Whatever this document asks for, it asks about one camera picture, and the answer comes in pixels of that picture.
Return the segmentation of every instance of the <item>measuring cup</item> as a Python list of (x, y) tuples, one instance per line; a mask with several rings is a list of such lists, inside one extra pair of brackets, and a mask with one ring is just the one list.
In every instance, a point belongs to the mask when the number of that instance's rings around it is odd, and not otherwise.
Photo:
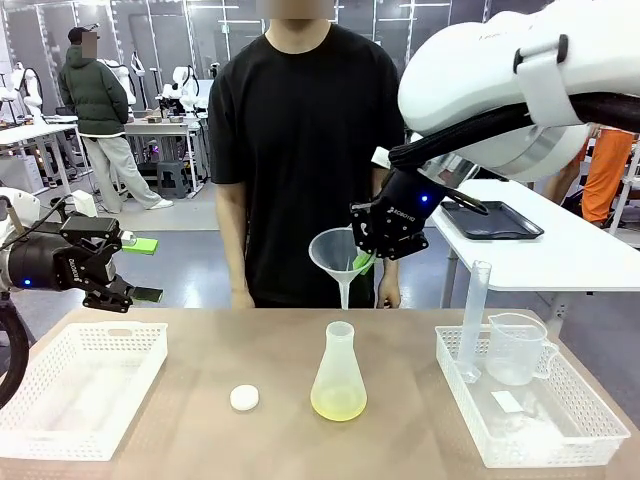
[[(547, 379), (549, 365), (560, 349), (547, 340), (547, 327), (520, 313), (501, 313), (489, 317), (491, 341), (485, 367), (489, 375), (505, 385), (527, 385), (535, 378)], [(546, 373), (537, 369), (546, 349), (551, 350)]]

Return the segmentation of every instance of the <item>black tray on table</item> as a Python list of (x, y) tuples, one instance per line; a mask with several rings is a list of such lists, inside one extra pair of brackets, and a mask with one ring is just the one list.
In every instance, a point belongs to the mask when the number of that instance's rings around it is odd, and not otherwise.
[(455, 202), (442, 202), (442, 209), (460, 233), (471, 240), (532, 240), (544, 233), (504, 202), (482, 203), (489, 210), (487, 216)]

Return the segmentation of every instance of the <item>green jacket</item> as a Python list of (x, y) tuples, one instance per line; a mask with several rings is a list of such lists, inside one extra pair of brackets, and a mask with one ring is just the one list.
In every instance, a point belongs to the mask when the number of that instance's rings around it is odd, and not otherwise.
[(129, 118), (127, 94), (113, 72), (94, 58), (82, 58), (82, 47), (72, 45), (58, 83), (65, 106), (78, 115), (78, 130), (86, 135), (124, 132)]

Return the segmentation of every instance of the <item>black t-shirt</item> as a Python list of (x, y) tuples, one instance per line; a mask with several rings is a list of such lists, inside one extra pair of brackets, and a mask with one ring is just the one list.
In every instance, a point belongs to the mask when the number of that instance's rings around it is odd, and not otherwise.
[[(398, 84), (381, 47), (336, 25), (297, 55), (262, 36), (220, 73), (209, 104), (211, 172), (217, 184), (246, 182), (254, 298), (340, 306), (309, 243), (349, 225), (349, 204), (371, 198), (376, 147), (404, 143)], [(352, 306), (373, 305), (372, 272), (352, 283)]]

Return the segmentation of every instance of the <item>orange clothing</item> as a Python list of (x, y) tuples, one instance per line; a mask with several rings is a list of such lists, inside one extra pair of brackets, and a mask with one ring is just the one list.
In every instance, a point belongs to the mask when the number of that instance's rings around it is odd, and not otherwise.
[(632, 146), (632, 133), (602, 129), (582, 196), (582, 217), (588, 222), (604, 222), (609, 216)]
[(580, 168), (580, 164), (584, 162), (584, 158), (587, 156), (588, 149), (589, 149), (589, 139), (587, 138), (587, 141), (584, 142), (584, 145), (582, 146), (578, 154), (575, 157), (573, 157), (573, 160), (569, 162), (569, 165)]

